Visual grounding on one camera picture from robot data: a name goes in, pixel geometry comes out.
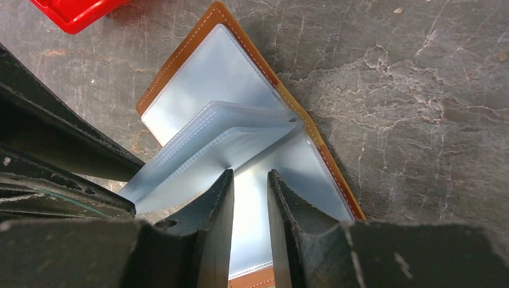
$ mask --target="marble-like surface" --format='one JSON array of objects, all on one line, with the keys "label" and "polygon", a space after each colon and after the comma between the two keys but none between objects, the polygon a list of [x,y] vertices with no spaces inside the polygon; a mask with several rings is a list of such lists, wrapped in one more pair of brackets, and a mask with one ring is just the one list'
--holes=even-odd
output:
[{"label": "marble-like surface", "polygon": [[[210,3],[133,0],[67,35],[29,1],[3,0],[0,42],[146,161],[158,146],[134,104]],[[368,218],[475,220],[509,242],[509,1],[226,5],[318,123]]]}]

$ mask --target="card holder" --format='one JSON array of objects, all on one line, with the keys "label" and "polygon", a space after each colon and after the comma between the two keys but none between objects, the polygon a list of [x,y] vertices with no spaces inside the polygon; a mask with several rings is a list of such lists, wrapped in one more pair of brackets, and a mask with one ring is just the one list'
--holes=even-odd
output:
[{"label": "card holder", "polygon": [[273,113],[224,101],[207,104],[163,149],[119,192],[137,202],[160,185],[198,150],[222,132],[237,127],[281,127],[294,118],[293,113]]},{"label": "card holder", "polygon": [[135,202],[136,211],[145,213],[175,206],[200,195],[225,169],[238,169],[294,128],[294,122],[286,122],[275,128],[228,129],[189,158],[154,191]]},{"label": "card holder", "polygon": [[[278,170],[306,201],[338,220],[365,219],[312,118],[285,88],[227,8],[213,3],[136,105],[164,145],[210,101],[288,111],[297,125],[235,171],[229,287],[274,286],[267,173]],[[194,165],[186,171],[194,171]],[[201,181],[206,175],[188,181]]]}]

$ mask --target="orange leather edge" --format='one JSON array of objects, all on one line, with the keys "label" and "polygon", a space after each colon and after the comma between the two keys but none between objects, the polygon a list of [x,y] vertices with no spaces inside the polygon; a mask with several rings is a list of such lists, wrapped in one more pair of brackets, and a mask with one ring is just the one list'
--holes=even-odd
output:
[{"label": "orange leather edge", "polygon": [[275,286],[272,267],[249,273],[228,281],[228,288],[268,288]]},{"label": "orange leather edge", "polygon": [[[156,96],[161,92],[168,81],[175,75],[183,63],[191,56],[197,46],[202,40],[209,34],[209,32],[217,25],[223,24],[228,27],[234,34],[235,38],[242,45],[244,50],[251,57],[253,62],[258,66],[260,71],[264,74],[267,80],[273,85],[278,91],[281,97],[285,100],[288,106],[297,113],[306,124],[306,131],[309,133],[313,142],[316,145],[317,150],[322,156],[328,170],[331,172],[336,184],[339,187],[343,197],[345,198],[349,208],[351,209],[355,219],[365,220],[365,216],[360,209],[357,201],[354,198],[348,184],[346,183],[343,175],[339,171],[336,162],[332,158],[330,151],[323,138],[320,136],[315,123],[309,117],[307,112],[298,104],[297,100],[291,96],[290,92],[285,88],[282,82],[277,78],[276,74],[267,64],[265,59],[259,53],[258,49],[248,38],[247,34],[240,27],[239,23],[233,18],[228,9],[220,2],[214,2],[209,9],[205,12],[202,18],[194,26],[184,41],[177,47],[176,51],[170,56],[170,58],[164,63],[164,66],[155,76],[154,81],[150,87],[146,90],[143,96],[136,104],[136,110],[139,115],[142,115],[145,110],[154,101]],[[267,268],[264,273],[260,271],[253,272],[242,277],[229,281],[229,287],[231,288],[264,288],[274,285],[274,271],[272,268]]]}]

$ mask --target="cracked concrete floor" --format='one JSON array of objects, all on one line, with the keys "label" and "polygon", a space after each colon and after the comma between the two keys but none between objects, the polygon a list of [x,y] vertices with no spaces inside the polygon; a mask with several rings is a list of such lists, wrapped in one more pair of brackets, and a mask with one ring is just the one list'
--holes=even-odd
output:
[{"label": "cracked concrete floor", "polygon": [[[0,42],[148,161],[158,145],[134,104],[210,3],[134,0],[73,36],[3,0]],[[226,5],[318,123],[368,218],[480,221],[509,242],[509,1]]]}]

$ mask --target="red plastic object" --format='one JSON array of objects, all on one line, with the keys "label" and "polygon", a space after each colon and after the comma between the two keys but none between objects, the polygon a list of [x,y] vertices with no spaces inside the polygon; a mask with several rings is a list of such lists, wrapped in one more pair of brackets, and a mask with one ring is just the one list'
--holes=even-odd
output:
[{"label": "red plastic object", "polygon": [[129,0],[30,0],[64,32],[76,34]]}]

